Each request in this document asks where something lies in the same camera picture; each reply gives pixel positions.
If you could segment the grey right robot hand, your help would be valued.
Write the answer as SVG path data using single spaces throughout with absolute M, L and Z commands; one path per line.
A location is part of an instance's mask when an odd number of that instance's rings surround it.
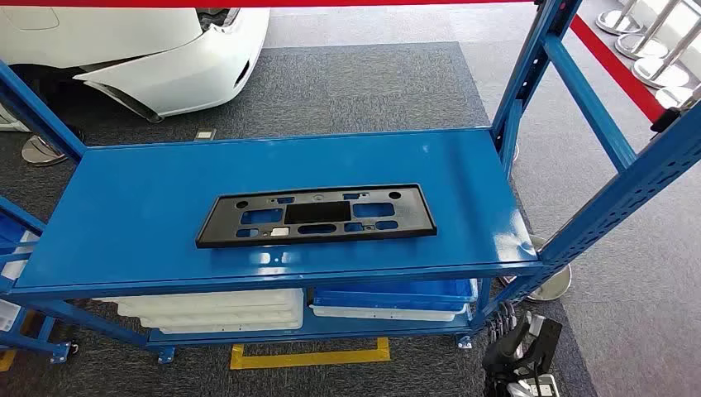
M 481 363 L 485 372 L 483 396 L 511 395 L 508 385 L 520 376 L 516 364 L 522 359 L 527 329 L 510 302 L 499 305 L 494 320 L 489 320 L 489 345 Z

